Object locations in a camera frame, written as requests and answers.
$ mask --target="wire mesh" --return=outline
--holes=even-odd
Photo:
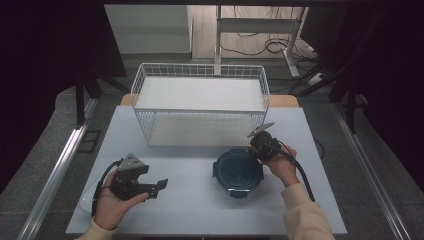
[[[140,96],[143,88],[144,80],[146,77],[171,77],[170,81],[178,81],[179,78],[219,78],[219,79],[250,79],[258,80],[261,88],[261,102],[263,104],[262,113],[228,113],[228,112],[184,112],[184,111],[172,111],[172,110],[146,110],[135,108],[135,105]],[[245,126],[245,120],[248,119],[249,126],[245,128],[254,129],[257,126],[263,124],[265,115],[268,111],[269,106],[269,89],[266,80],[265,70],[262,66],[247,66],[247,65],[213,65],[213,64],[169,64],[169,63],[143,63],[140,65],[137,75],[135,77],[132,89],[131,89],[131,102],[134,107],[137,119],[143,130],[143,134],[150,143],[152,135],[154,135],[155,129],[159,129],[157,119],[159,116],[163,119],[164,116],[174,119],[177,124],[181,120],[180,129],[193,129],[196,124],[193,121],[207,122],[208,126],[219,124],[230,125],[232,128],[237,128],[237,125]],[[223,129],[230,129],[230,126],[224,126]]]

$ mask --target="table surface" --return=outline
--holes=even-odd
[[[276,123],[269,129],[274,137],[298,150],[298,160],[333,232],[347,233],[303,109],[270,108],[266,119],[266,122]],[[265,179],[245,199],[230,197],[229,192],[212,178],[212,163],[228,150],[148,147],[132,107],[119,106],[82,197],[111,162],[133,153],[150,165],[149,173],[142,175],[140,182],[156,183],[168,178],[169,183],[157,199],[131,209],[118,233],[149,236],[285,235],[282,219],[285,206],[279,195],[283,186],[268,168],[264,168]],[[83,209],[82,203],[84,201],[76,207],[67,233],[83,233],[89,225],[90,213]]]

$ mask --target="white shelf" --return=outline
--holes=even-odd
[[[146,76],[134,106],[143,110],[264,113],[258,79]]]

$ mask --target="floor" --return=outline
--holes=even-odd
[[[299,48],[303,49],[305,54],[310,53],[310,49],[301,47],[301,44],[299,44]],[[193,59],[143,59],[138,56],[133,58],[126,56],[123,60],[128,78],[117,80],[130,87],[140,62],[212,63],[210,47],[205,47],[205,49],[208,50],[204,51],[204,56],[197,52],[198,57],[193,57]],[[244,58],[240,55],[232,55],[231,57],[224,56],[223,63],[263,65],[272,94],[287,94],[289,89],[300,80],[290,78],[285,62],[279,59],[282,58],[281,56],[277,59],[270,58],[270,56]],[[308,69],[312,66],[313,63],[305,63],[304,68]],[[103,94],[99,99],[86,134],[86,140],[90,140],[88,138],[91,135],[98,137],[98,140],[97,142],[84,141],[80,144],[79,151],[68,168],[44,222],[40,226],[36,239],[72,239],[75,237],[65,235],[64,231],[75,206],[78,204],[113,111],[124,95],[124,93],[101,80],[99,80],[99,84]],[[322,156],[323,166],[348,230],[347,235],[336,236],[336,239],[397,239],[390,228],[387,216],[382,211],[370,187],[357,156],[349,145],[346,134],[342,130],[335,105],[343,109],[343,101],[334,104],[328,100],[331,87],[331,85],[328,85],[305,97],[299,97],[298,101],[305,111],[312,135],[317,140],[317,149]],[[75,90],[73,88],[58,95],[56,111],[49,125],[21,169],[5,191],[1,193],[0,240],[16,239],[24,226],[71,132],[74,130],[76,120],[74,102]],[[363,116],[361,108],[356,110],[355,126],[357,129],[356,136],[376,170],[379,180],[403,219],[410,239],[424,239],[422,228],[424,225],[422,218],[424,216],[423,192],[419,190],[399,160],[370,126]],[[114,239],[140,238],[116,236]]]

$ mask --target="beige sleeve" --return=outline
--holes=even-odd
[[[284,189],[281,196],[287,208],[283,217],[290,240],[334,239],[327,217],[302,183]]]
[[[115,230],[104,230],[97,226],[93,219],[91,219],[90,227],[81,237],[76,240],[110,240],[112,239]]]

